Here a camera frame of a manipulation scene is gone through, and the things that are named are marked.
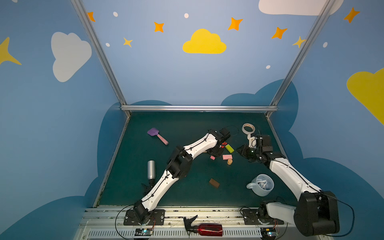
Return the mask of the yellow-green wood block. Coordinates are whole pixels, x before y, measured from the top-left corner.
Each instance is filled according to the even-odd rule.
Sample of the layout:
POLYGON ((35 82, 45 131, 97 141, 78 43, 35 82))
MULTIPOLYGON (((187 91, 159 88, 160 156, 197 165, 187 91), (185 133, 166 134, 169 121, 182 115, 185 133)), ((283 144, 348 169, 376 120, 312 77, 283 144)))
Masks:
POLYGON ((232 154, 232 153, 235 151, 229 144, 227 144, 227 145, 225 146, 225 148, 227 149, 227 151, 228 151, 230 154, 232 154))

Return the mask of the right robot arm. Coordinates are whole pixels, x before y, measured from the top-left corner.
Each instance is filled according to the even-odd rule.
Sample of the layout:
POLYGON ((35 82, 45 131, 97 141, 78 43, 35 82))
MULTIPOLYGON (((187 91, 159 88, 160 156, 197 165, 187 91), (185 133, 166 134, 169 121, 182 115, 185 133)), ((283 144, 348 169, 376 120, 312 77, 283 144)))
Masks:
POLYGON ((273 219, 295 225, 306 236, 336 234, 340 231, 338 201, 330 192, 324 192, 300 174, 281 153, 272 147, 241 146, 237 152, 249 162, 264 164, 275 173, 298 200, 296 207, 279 202, 262 203, 257 216, 260 223, 273 219))

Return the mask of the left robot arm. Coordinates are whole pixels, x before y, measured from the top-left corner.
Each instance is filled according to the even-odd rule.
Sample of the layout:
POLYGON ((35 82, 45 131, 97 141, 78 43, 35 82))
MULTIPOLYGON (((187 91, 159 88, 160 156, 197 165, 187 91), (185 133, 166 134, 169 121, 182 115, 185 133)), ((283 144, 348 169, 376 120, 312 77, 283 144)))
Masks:
POLYGON ((224 151, 223 145, 230 136, 230 131, 226 128, 220 131, 209 130, 201 139, 190 145, 176 146, 159 181, 134 204, 133 211, 138 223, 143 225, 150 220, 161 198, 176 181, 188 175, 193 160, 198 155, 207 152, 216 158, 221 157, 224 151))

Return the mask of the light pink wood block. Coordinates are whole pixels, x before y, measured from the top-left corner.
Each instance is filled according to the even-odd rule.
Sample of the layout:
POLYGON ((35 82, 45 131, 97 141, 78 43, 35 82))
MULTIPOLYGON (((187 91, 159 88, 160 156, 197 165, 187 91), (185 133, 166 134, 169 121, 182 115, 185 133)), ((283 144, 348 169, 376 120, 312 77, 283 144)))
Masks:
POLYGON ((229 159, 233 159, 233 156, 232 155, 223 155, 223 160, 229 160, 229 159))

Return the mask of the brown wood block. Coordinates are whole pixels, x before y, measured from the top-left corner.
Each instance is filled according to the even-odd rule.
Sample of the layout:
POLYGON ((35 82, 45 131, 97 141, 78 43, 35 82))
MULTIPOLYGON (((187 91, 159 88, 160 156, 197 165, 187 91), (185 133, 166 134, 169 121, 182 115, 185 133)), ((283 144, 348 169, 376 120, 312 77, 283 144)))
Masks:
POLYGON ((215 188, 219 188, 219 186, 220 186, 220 183, 219 182, 217 182, 216 180, 214 180, 214 179, 210 179, 209 180, 209 183, 213 186, 213 187, 215 187, 215 188))

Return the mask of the white tape roll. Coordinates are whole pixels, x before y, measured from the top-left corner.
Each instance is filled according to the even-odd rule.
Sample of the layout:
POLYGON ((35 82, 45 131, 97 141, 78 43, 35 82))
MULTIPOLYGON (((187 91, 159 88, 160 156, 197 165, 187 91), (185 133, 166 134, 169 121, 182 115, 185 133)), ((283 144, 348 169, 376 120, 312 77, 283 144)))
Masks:
POLYGON ((246 134, 246 135, 251 135, 251 134, 253 134, 253 133, 255 132, 255 130, 256 130, 255 126, 252 125, 252 124, 249 124, 249 123, 245 123, 245 124, 243 124, 243 126, 242 126, 242 131, 243 131, 243 133, 246 134))

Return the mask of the purple pink toy spatula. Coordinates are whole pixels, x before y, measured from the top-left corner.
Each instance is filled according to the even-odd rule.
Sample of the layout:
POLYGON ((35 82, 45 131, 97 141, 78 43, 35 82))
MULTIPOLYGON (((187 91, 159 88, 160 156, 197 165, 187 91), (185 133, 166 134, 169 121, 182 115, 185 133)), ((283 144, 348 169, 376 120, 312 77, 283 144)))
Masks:
POLYGON ((150 135, 150 136, 156 136, 158 137, 165 145, 168 145, 169 142, 164 138, 162 137, 160 134, 159 134, 159 130, 156 129, 156 128, 151 128, 150 130, 147 131, 147 134, 150 135))

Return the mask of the silver metal can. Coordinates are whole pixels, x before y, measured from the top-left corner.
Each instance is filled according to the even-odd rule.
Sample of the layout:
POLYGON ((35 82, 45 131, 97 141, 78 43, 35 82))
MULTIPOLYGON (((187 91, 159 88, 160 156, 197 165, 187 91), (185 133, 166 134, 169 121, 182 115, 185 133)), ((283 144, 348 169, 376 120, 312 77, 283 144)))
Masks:
POLYGON ((148 180, 156 179, 156 162, 154 160, 148 161, 148 180))

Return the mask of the controller board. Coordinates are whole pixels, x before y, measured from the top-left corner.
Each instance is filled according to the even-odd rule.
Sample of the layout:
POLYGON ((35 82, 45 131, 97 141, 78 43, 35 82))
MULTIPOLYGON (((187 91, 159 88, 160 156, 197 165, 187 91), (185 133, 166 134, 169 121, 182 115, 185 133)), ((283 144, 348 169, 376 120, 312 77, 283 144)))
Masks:
POLYGON ((152 229, 135 229, 135 237, 150 237, 153 233, 152 229))
POLYGON ((261 240, 275 240, 277 238, 277 232, 271 228, 261 228, 261 240))

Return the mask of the red spray bottle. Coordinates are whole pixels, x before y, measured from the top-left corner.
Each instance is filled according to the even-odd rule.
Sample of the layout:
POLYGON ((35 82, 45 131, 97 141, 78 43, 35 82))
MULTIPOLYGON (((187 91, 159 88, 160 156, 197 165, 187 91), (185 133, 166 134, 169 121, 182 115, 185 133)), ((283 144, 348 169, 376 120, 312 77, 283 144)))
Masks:
POLYGON ((184 226, 188 234, 194 233, 200 236, 222 237, 223 227, 220 224, 200 224, 193 226, 193 222, 198 218, 198 215, 192 218, 183 218, 184 226))

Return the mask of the left controller board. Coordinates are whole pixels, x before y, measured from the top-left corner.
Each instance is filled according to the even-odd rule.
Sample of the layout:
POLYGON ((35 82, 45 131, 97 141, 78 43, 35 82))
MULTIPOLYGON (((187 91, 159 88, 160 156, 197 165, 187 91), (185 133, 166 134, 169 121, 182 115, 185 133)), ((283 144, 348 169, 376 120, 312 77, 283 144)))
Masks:
POLYGON ((152 229, 135 229, 135 237, 150 237, 153 233, 152 229))

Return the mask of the aluminium frame rail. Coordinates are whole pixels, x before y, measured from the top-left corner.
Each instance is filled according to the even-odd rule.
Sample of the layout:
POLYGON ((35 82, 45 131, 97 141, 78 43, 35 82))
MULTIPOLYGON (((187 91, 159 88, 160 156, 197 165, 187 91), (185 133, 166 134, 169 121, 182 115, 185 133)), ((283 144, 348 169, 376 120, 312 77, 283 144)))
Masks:
POLYGON ((122 105, 123 111, 168 111, 168 112, 276 112, 276 106, 161 106, 161 105, 122 105))

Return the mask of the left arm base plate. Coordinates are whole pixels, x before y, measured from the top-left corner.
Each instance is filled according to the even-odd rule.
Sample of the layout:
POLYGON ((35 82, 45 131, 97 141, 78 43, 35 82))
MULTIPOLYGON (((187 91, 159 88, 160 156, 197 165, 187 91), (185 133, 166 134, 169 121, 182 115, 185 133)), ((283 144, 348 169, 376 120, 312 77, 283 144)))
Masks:
POLYGON ((163 226, 165 220, 165 210, 154 210, 144 217, 141 221, 134 210, 129 209, 124 218, 124 226, 149 226, 155 224, 156 226, 163 226))

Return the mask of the aluminium corner post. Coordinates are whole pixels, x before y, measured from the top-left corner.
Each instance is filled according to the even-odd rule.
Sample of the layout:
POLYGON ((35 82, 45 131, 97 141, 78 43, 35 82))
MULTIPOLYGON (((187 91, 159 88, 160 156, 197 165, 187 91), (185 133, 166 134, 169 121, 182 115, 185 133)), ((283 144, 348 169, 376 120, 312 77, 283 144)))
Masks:
POLYGON ((292 82, 294 76, 296 75, 297 71, 299 70, 300 66, 304 62, 305 57, 307 56, 308 52, 310 51, 313 43, 315 42, 316 38, 320 34, 321 30, 323 29, 325 23, 327 22, 329 16, 331 15, 331 11, 333 6, 335 5, 335 0, 327 0, 325 1, 325 4, 323 8, 321 9, 318 17, 316 18, 312 28, 310 29, 306 41, 304 42, 303 46, 300 48, 296 58, 293 61, 293 64, 291 65, 286 77, 282 81, 280 87, 278 88, 275 96, 273 97, 271 103, 270 103, 270 110, 266 111, 266 118, 269 119, 273 112, 278 110, 278 104, 280 100, 282 99, 284 93, 286 92, 288 86, 292 82))
POLYGON ((90 20, 88 13, 86 12, 85 5, 83 1, 80 0, 71 0, 71 3, 91 41, 91 44, 102 64, 102 67, 107 75, 108 80, 120 102, 121 107, 127 104, 127 101, 124 97, 122 89, 118 83, 118 80, 112 70, 112 67, 107 59, 105 51, 100 43, 100 40, 96 34, 96 31, 93 27, 92 21, 90 20))

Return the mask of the aluminium corner post left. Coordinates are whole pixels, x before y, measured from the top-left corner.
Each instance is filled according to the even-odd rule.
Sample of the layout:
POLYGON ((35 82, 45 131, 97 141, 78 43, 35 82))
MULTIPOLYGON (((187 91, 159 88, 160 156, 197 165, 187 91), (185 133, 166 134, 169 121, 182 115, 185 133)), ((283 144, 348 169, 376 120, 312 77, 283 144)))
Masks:
POLYGON ((80 0, 71 0, 71 3, 91 41, 91 44, 102 64, 102 67, 107 75, 108 80, 120 102, 121 107, 127 104, 127 101, 124 97, 122 89, 118 83, 118 80, 112 70, 112 67, 107 59, 105 51, 100 43, 100 40, 96 34, 96 31, 93 27, 92 21, 90 20, 88 13, 86 12, 85 5, 83 1, 80 0))

